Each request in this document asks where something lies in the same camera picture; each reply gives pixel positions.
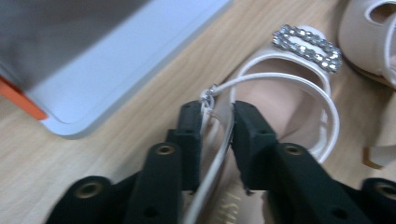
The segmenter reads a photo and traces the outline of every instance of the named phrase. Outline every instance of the white sandal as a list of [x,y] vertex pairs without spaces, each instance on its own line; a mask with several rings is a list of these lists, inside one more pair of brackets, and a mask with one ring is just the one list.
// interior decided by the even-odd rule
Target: white sandal
[[[215,219],[229,223],[262,221],[261,195],[245,194],[233,158],[223,164],[225,157],[233,156],[226,152],[233,128],[235,98],[257,106],[280,142],[302,145],[319,162],[326,160],[339,131],[338,114],[329,96],[328,75],[341,65],[341,55],[323,38],[312,27],[285,25],[275,32],[276,48],[260,49],[237,70],[233,79],[203,92],[204,112],[219,120],[225,137],[196,192],[195,198],[200,201],[192,202],[183,223],[195,223],[200,213],[200,223]],[[220,181],[215,193],[210,193],[218,175]]]
[[[396,91],[395,0],[349,1],[338,41],[358,73]],[[395,160],[396,145],[363,149],[363,163],[372,168],[381,169]]]

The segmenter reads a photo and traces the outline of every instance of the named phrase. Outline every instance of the metal ring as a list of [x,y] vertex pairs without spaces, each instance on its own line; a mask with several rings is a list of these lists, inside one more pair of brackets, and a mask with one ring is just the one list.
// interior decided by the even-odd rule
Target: metal ring
[[103,190],[103,185],[99,182],[90,182],[83,184],[76,190],[76,197],[80,199],[88,199],[96,196]]
[[292,146],[286,146],[285,151],[293,156],[300,156],[301,154],[303,154],[303,151],[300,148]]
[[375,184],[375,189],[383,196],[396,200],[396,188],[392,185],[380,182]]
[[162,147],[157,148],[156,152],[158,155],[166,156],[166,155],[174,153],[175,149],[173,147],[169,147],[169,146],[162,146]]

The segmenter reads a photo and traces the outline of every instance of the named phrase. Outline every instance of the rhinestone buckle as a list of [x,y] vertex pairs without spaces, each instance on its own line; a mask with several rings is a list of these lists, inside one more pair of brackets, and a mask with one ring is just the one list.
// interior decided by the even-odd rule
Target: rhinestone buckle
[[[291,36],[300,37],[304,42],[320,47],[327,55],[319,54],[307,46],[291,42]],[[329,73],[336,73],[342,65],[340,49],[326,39],[322,39],[320,36],[304,29],[291,27],[287,24],[283,25],[279,31],[274,32],[273,44],[277,49],[290,51],[316,63],[321,69]]]

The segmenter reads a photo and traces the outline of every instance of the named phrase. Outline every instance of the orange object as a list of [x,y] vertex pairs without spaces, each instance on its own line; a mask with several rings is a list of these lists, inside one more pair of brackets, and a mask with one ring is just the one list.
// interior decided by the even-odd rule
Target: orange object
[[0,94],[17,105],[35,119],[46,119],[48,116],[35,103],[27,98],[21,90],[0,76]]

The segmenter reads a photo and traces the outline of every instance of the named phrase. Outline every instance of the wooden table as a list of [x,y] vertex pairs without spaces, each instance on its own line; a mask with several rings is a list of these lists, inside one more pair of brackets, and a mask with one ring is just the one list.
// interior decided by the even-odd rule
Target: wooden table
[[[119,182],[140,169],[147,149],[174,128],[179,107],[220,83],[280,25],[307,24],[336,43],[343,0],[235,0],[233,5],[138,94],[88,137],[65,140],[0,98],[0,222],[42,223],[70,184],[87,175]],[[369,176],[396,180],[361,163],[366,145],[395,144],[395,94],[347,65],[332,76],[341,134],[324,163],[333,178],[357,188]]]

